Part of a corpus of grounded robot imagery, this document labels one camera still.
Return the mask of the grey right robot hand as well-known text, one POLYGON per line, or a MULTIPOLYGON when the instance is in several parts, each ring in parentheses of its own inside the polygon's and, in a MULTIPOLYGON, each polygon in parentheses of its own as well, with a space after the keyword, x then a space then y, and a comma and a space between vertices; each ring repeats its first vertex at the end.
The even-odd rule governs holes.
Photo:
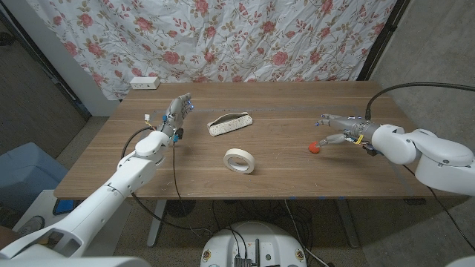
POLYGON ((321 148, 329 144, 338 144, 345 141, 360 145, 361 143, 371 142, 373 134, 380 124, 376 124, 360 116, 339 116, 334 114, 322 114, 321 119, 316 123, 316 126, 327 125, 339 133, 325 137, 319 142, 315 143, 316 148, 321 148))

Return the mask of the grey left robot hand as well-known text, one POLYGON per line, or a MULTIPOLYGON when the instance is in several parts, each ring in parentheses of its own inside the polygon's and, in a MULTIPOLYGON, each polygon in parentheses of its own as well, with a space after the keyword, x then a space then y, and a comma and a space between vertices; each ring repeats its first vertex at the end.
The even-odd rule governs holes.
POLYGON ((194 109, 191 103, 191 94, 186 93, 174 99, 163 115, 163 122, 157 130, 165 133, 173 142, 183 138, 183 121, 186 116, 194 109))

